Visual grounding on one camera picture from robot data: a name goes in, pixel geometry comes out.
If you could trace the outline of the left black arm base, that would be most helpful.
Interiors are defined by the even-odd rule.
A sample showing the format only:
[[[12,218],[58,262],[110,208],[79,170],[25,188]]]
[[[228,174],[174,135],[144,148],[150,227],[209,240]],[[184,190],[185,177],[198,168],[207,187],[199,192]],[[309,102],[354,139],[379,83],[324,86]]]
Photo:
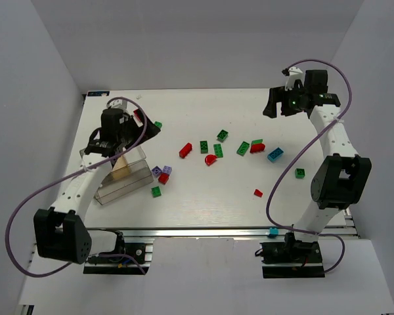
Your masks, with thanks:
[[[143,238],[125,238],[123,256],[92,256],[86,260],[83,273],[88,275],[144,276],[150,268],[153,241]]]

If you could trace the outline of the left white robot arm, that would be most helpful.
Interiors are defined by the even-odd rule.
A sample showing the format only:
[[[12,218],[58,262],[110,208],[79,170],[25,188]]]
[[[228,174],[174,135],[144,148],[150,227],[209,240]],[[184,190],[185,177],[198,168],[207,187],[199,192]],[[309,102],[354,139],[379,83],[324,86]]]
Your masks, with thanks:
[[[100,127],[91,133],[84,149],[79,167],[81,174],[71,179],[48,209],[37,210],[33,217],[40,257],[82,264],[93,255],[117,256],[125,252],[120,232],[88,231],[83,220],[120,154],[160,132],[146,115],[139,117],[142,125],[137,125],[133,116],[121,108],[102,111]]]

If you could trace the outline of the small red lego brick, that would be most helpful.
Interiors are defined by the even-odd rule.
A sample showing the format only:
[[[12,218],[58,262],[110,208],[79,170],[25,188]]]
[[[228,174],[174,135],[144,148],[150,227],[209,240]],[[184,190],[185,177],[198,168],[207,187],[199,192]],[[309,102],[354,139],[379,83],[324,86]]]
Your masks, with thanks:
[[[159,177],[158,177],[158,182],[162,183],[162,184],[166,184],[169,180],[169,174],[167,173],[162,173]]]

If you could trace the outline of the red long lego brick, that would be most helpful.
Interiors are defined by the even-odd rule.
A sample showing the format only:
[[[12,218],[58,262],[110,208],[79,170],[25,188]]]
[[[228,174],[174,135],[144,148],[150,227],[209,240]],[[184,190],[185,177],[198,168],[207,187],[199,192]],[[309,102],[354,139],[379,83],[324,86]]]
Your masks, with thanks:
[[[179,157],[184,159],[189,155],[189,153],[192,151],[192,144],[191,143],[186,143],[184,147],[179,151]]]

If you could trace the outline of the small red sloped lego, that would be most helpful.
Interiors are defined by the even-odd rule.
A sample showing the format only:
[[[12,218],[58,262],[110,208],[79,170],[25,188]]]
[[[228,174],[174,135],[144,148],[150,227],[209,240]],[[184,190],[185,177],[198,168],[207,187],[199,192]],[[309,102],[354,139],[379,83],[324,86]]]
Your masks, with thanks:
[[[257,196],[257,197],[259,197],[259,198],[261,198],[261,197],[263,196],[263,193],[262,193],[262,191],[260,191],[260,190],[258,190],[258,189],[255,189],[254,195]]]

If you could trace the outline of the red arched lego brick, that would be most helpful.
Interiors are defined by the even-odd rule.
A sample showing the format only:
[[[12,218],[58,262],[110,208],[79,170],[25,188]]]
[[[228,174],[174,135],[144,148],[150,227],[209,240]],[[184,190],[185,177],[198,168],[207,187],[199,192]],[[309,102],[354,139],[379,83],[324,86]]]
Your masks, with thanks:
[[[251,145],[250,153],[251,154],[259,153],[259,152],[263,152],[264,150],[265,150],[265,145],[263,143],[255,143]]]

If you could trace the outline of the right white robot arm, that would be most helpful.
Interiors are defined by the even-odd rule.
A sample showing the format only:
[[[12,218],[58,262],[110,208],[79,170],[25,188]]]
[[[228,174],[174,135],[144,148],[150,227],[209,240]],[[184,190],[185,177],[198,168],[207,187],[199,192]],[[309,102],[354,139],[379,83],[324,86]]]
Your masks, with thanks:
[[[340,211],[358,203],[372,168],[354,149],[343,121],[339,98],[328,92],[325,70],[285,69],[285,85],[270,89],[263,115],[276,118],[305,113],[320,137],[324,161],[311,181],[311,202],[292,226],[297,241],[313,243]]]

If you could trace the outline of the red round lego piece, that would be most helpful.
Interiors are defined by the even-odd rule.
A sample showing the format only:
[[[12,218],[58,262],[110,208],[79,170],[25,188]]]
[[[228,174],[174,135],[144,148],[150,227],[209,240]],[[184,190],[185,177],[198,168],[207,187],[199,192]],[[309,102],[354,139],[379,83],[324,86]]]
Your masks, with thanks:
[[[217,160],[217,156],[216,156],[216,155],[208,154],[208,155],[205,157],[205,164],[206,164],[207,166],[210,166],[210,165],[212,165],[213,163],[215,163],[216,160]]]

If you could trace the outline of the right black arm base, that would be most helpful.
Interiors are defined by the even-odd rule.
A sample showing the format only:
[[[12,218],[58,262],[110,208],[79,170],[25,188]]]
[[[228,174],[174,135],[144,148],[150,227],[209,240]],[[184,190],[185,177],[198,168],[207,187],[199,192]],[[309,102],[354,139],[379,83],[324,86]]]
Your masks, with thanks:
[[[260,243],[255,257],[261,258],[264,279],[325,277],[318,242],[296,240],[293,232],[286,233],[283,241]]]

